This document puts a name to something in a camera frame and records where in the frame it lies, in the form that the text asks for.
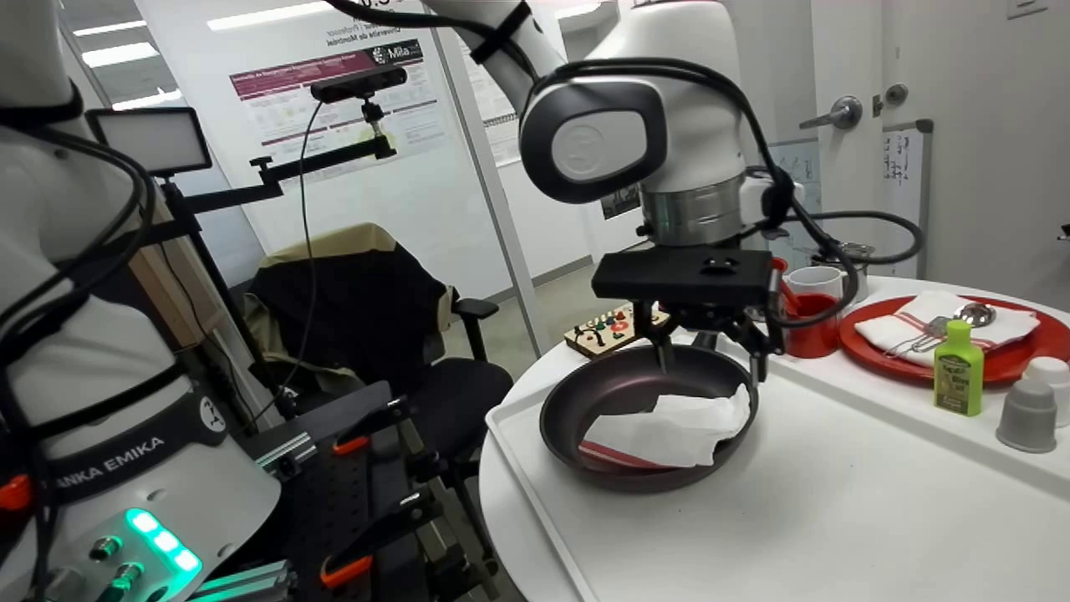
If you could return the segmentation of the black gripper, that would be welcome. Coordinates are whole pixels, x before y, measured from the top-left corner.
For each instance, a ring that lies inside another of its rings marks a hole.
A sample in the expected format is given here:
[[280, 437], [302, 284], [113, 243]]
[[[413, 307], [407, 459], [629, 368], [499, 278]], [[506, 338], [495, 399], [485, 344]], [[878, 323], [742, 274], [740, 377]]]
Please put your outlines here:
[[[709, 329], [717, 318], [736, 318], [765, 307], [773, 297], [769, 251], [724, 247], [649, 247], [606, 255], [596, 268], [598, 297], [658, 301], [678, 323]], [[651, 332], [661, 373], [671, 370], [671, 329]], [[742, 347], [756, 381], [769, 373], [769, 338], [748, 323]]]

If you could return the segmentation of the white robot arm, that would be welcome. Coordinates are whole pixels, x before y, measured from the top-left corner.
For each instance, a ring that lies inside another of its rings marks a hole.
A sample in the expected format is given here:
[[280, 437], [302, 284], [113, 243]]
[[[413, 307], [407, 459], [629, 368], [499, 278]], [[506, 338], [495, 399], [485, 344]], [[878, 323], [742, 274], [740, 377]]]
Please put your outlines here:
[[778, 344], [763, 323], [773, 314], [773, 258], [740, 243], [745, 156], [765, 140], [742, 89], [736, 22], [719, 0], [649, 0], [586, 56], [560, 53], [528, 0], [327, 7], [382, 28], [456, 30], [514, 107], [521, 167], [544, 198], [641, 195], [649, 243], [602, 258], [593, 280], [596, 293], [634, 307], [641, 338], [727, 332], [756, 359]]

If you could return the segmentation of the robot base with green lights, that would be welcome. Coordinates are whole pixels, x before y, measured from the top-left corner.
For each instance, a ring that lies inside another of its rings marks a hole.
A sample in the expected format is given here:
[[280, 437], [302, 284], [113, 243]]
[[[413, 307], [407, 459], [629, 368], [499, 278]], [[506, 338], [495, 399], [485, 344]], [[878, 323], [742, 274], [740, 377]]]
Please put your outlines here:
[[108, 293], [153, 222], [150, 175], [88, 130], [58, 0], [0, 0], [5, 602], [186, 602], [280, 501]]

